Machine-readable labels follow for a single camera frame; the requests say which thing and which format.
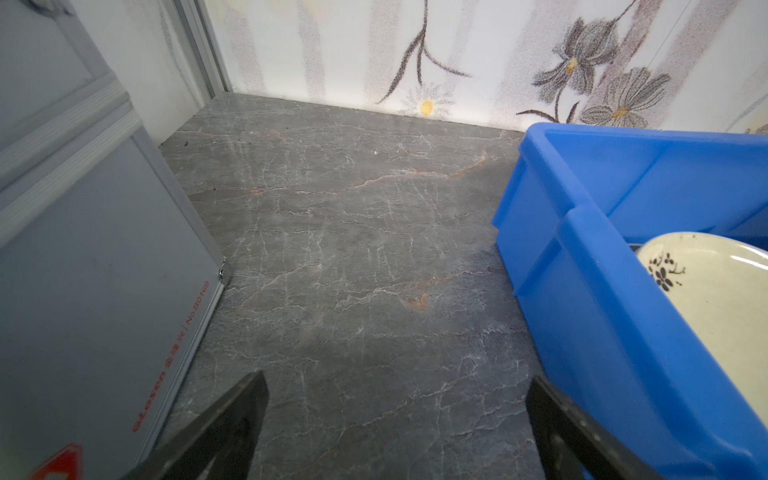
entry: white wall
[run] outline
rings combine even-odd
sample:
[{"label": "white wall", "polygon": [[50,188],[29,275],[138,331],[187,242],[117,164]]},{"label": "white wall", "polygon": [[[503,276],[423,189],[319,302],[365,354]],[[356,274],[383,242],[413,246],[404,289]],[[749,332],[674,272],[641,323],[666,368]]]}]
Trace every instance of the white wall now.
[{"label": "white wall", "polygon": [[[768,123],[766,0],[429,0],[427,49],[470,76],[422,55],[420,86],[417,46],[394,92],[380,103],[421,31],[424,0],[202,1],[240,93],[516,130],[544,121],[520,112],[554,116],[556,103],[560,121],[576,104],[576,123],[602,118],[740,132]],[[579,92],[569,84],[559,102],[542,101],[534,78],[562,62],[553,48],[580,17],[585,24],[617,19],[618,49],[595,65],[591,88]],[[668,77],[652,105],[629,114],[611,105],[606,92],[632,68]],[[582,117],[587,109],[592,115]]]},{"label": "white wall", "polygon": [[166,0],[71,0],[83,26],[125,86],[155,144],[208,100],[181,47]]}]

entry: floral wallpaper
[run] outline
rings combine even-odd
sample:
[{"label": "floral wallpaper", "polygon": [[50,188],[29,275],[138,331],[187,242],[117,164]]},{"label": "floral wallpaper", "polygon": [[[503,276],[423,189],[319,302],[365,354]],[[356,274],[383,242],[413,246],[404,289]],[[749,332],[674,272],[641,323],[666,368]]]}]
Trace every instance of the floral wallpaper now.
[{"label": "floral wallpaper", "polygon": [[768,134],[765,0],[203,0],[240,93],[524,130]]}]

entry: yellow flower center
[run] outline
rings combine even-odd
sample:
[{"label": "yellow flower center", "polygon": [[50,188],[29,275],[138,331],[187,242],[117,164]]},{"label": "yellow flower center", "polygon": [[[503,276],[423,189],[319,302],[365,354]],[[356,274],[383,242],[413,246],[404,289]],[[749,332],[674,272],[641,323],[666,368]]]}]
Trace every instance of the yellow flower center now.
[{"label": "yellow flower center", "polygon": [[568,62],[568,68],[565,69],[565,74],[570,75],[571,72],[578,66],[578,61],[576,58],[572,58],[571,61]]},{"label": "yellow flower center", "polygon": [[435,110],[435,105],[432,104],[429,100],[424,100],[424,103],[422,103],[421,111],[422,115],[425,117],[428,117],[432,114],[432,111]]},{"label": "yellow flower center", "polygon": [[614,114],[613,118],[621,118],[628,113],[629,113],[629,108],[619,108],[618,110],[616,110],[616,113]]}]

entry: dark branch pattern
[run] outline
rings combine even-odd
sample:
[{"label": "dark branch pattern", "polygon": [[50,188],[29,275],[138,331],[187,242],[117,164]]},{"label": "dark branch pattern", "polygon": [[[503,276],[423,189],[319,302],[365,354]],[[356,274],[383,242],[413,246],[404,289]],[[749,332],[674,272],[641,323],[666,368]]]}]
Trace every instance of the dark branch pattern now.
[{"label": "dark branch pattern", "polygon": [[560,95],[563,94],[563,90],[565,90],[565,88],[561,88],[560,89],[560,91],[558,92],[558,97],[555,98],[555,100],[554,100],[554,121],[556,121],[558,123],[560,123],[560,113],[559,113]]},{"label": "dark branch pattern", "polygon": [[565,121],[565,123],[570,124],[574,120],[574,116],[576,115],[576,107],[578,107],[578,102],[574,103],[574,106],[571,107],[571,113],[568,114],[568,119]]},{"label": "dark branch pattern", "polygon": [[558,122],[557,120],[554,119],[553,116],[551,116],[550,114],[546,114],[546,113],[544,113],[541,110],[524,110],[524,111],[519,111],[518,112],[518,115],[523,115],[523,114],[534,114],[534,115],[538,115],[539,117],[546,118],[549,121],[552,121],[552,122],[555,122],[555,123]]},{"label": "dark branch pattern", "polygon": [[423,23],[422,29],[416,35],[416,38],[413,39],[411,44],[408,45],[408,48],[406,49],[406,53],[402,56],[402,60],[400,61],[400,68],[395,74],[395,77],[393,78],[392,84],[389,86],[389,90],[386,92],[386,95],[384,95],[381,100],[377,101],[376,104],[380,104],[384,100],[386,100],[395,91],[397,86],[400,84],[400,81],[402,80],[403,75],[406,74],[406,67],[408,67],[408,62],[411,59],[411,55],[413,55],[413,52],[414,50],[416,50],[417,46],[419,47],[419,52],[416,54],[416,79],[419,81],[419,85],[422,84],[422,56],[424,55],[433,64],[437,65],[438,67],[442,68],[448,73],[458,75],[459,77],[471,76],[470,74],[464,73],[463,71],[456,70],[455,68],[451,68],[448,65],[444,65],[440,61],[435,60],[435,58],[432,57],[432,55],[429,53],[429,50],[427,50],[427,46],[426,46],[427,10],[428,10],[427,2],[428,0],[424,0],[424,23]]},{"label": "dark branch pattern", "polygon": [[625,13],[629,12],[629,9],[630,9],[630,8],[632,8],[632,5],[634,5],[634,3],[635,3],[636,1],[637,1],[637,0],[632,0],[632,3],[630,3],[629,5],[627,5],[627,7],[624,9],[624,11],[621,13],[621,15],[619,15],[619,16],[617,16],[617,17],[616,17],[616,19],[614,20],[614,22],[618,22],[619,20],[621,20],[621,17],[623,17]]}]

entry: blue plastic crate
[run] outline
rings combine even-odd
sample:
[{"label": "blue plastic crate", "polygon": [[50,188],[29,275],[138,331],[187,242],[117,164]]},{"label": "blue plastic crate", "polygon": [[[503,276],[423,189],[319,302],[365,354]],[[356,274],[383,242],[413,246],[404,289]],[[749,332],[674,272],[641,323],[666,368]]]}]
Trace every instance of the blue plastic crate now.
[{"label": "blue plastic crate", "polygon": [[768,478],[768,430],[627,245],[768,249],[768,137],[536,124],[493,224],[550,379],[665,477]]}]

